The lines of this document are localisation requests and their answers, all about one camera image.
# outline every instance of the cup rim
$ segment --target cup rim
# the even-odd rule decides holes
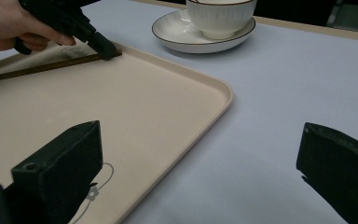
[[[200,5],[205,5],[205,6],[235,6],[235,5],[241,5],[241,4],[245,4],[245,3],[250,3],[250,2],[254,2],[255,0],[242,0],[239,3],[227,3],[227,4],[215,4],[215,3],[202,3],[199,2],[197,0],[187,0],[189,2],[192,2],[194,4],[200,4]]]

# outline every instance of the black object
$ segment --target black object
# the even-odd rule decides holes
[[[19,53],[25,54],[25,55],[29,55],[32,53],[32,51],[30,49],[28,49],[27,47],[24,46],[24,44],[22,43],[22,40],[18,36],[16,37],[14,49],[16,51],[18,51]]]
[[[68,223],[102,167],[99,121],[66,130],[11,170],[13,183],[0,186],[0,223]]]
[[[357,140],[337,130],[306,123],[296,168],[348,223],[358,223]]]
[[[90,24],[81,7],[98,2],[99,0],[19,0],[20,5],[43,23],[69,36],[75,36],[97,51],[103,59],[117,56],[116,46],[98,33]],[[18,38],[15,49],[24,54],[22,41]]]

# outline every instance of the beige tray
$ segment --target beige tray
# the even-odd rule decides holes
[[[83,202],[73,221],[81,217],[77,223],[117,223],[230,105],[233,93],[226,83],[120,47],[123,55],[109,62],[0,81],[4,187],[12,182],[10,169],[54,137],[71,126],[99,120],[108,164],[95,181],[103,187],[94,201]],[[0,72],[60,58],[62,48],[14,56],[0,62]]]

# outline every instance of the table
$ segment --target table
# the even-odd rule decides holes
[[[358,34],[257,18],[236,48],[185,54],[151,32],[172,6],[121,0],[83,9],[109,39],[223,79],[235,94],[124,223],[345,223],[302,180],[296,156],[307,121],[358,139]]]

